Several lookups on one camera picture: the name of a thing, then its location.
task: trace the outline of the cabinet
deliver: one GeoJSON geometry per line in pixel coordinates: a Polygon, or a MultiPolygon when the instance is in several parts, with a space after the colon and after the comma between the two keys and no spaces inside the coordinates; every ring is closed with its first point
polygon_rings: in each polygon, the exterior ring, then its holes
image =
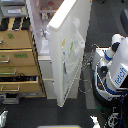
{"type": "Polygon", "coordinates": [[[12,31],[15,18],[8,29],[0,31],[0,95],[45,97],[44,86],[30,29],[12,31]]]}

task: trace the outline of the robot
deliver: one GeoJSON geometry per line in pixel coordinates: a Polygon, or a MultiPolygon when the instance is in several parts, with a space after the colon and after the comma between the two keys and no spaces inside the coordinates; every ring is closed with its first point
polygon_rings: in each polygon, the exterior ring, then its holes
{"type": "Polygon", "coordinates": [[[94,94],[105,105],[116,106],[128,92],[128,37],[115,34],[109,48],[96,48],[94,94]]]}

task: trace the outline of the open drawer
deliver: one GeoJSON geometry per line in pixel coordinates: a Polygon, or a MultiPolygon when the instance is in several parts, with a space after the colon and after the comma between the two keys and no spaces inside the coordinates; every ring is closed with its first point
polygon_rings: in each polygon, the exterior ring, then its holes
{"type": "Polygon", "coordinates": [[[0,67],[0,77],[39,75],[36,66],[0,67]]]}
{"type": "Polygon", "coordinates": [[[31,48],[27,30],[0,32],[0,49],[31,48]]]}
{"type": "Polygon", "coordinates": [[[32,49],[0,50],[0,66],[35,65],[32,49]]]}
{"type": "Polygon", "coordinates": [[[38,76],[0,78],[0,93],[39,92],[41,90],[38,76]]]}

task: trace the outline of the metal handle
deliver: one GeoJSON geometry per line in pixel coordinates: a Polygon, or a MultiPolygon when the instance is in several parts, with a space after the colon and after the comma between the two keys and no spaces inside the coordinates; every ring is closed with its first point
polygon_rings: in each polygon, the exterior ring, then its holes
{"type": "Polygon", "coordinates": [[[15,74],[16,74],[16,70],[13,73],[10,72],[0,73],[0,75],[15,75],[15,74]]]}
{"type": "Polygon", "coordinates": [[[3,90],[4,86],[2,86],[1,88],[1,92],[19,92],[20,90],[20,85],[18,86],[18,89],[17,90],[3,90]]]}
{"type": "Polygon", "coordinates": [[[9,58],[6,61],[0,61],[0,63],[8,63],[9,62],[9,58]]]}
{"type": "Polygon", "coordinates": [[[2,42],[3,42],[3,40],[1,39],[1,40],[0,40],[0,44],[2,44],[2,42]]]}

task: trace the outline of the white cabinet door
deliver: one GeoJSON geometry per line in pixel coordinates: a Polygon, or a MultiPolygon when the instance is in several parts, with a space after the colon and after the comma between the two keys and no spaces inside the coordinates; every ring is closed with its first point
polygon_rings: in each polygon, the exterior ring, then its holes
{"type": "Polygon", "coordinates": [[[60,107],[81,68],[91,4],[90,0],[64,0],[48,25],[55,92],[60,107]]]}

